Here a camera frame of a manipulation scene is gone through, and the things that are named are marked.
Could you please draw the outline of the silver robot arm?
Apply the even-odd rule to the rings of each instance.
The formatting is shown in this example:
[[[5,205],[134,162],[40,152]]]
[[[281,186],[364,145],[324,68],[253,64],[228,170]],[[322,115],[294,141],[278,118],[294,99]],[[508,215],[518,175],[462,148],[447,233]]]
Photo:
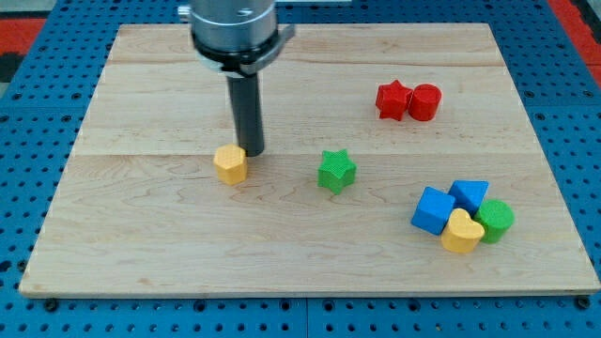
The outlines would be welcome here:
[[[177,15],[201,62],[233,78],[268,67],[296,34],[293,24],[278,25],[274,0],[190,0]]]

